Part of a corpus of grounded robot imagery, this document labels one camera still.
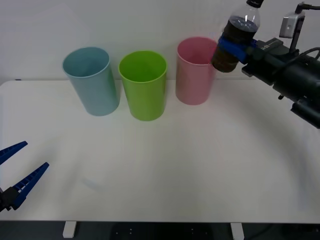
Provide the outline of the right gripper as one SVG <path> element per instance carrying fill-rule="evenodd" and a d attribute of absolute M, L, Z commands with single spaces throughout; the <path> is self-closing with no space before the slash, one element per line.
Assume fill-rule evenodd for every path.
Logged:
<path fill-rule="evenodd" d="M 248 77 L 256 77 L 266 84 L 273 84 L 274 72 L 300 53 L 296 48 L 286 47 L 282 40 L 275 37 L 266 42 L 252 39 L 248 47 L 221 36 L 218 47 L 244 64 L 242 73 Z"/>

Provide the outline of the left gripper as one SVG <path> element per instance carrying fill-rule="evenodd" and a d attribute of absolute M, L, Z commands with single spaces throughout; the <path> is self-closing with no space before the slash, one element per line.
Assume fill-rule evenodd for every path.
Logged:
<path fill-rule="evenodd" d="M 22 141 L 0 150 L 0 165 L 2 165 L 5 161 L 7 161 L 27 145 L 28 143 L 26 141 Z M 11 209 L 17 210 L 26 200 L 27 195 L 30 193 L 49 166 L 49 163 L 45 162 L 14 186 L 6 189 L 5 192 L 0 188 L 0 212 L 2 212 L 4 209 L 7 209 L 8 211 Z"/>

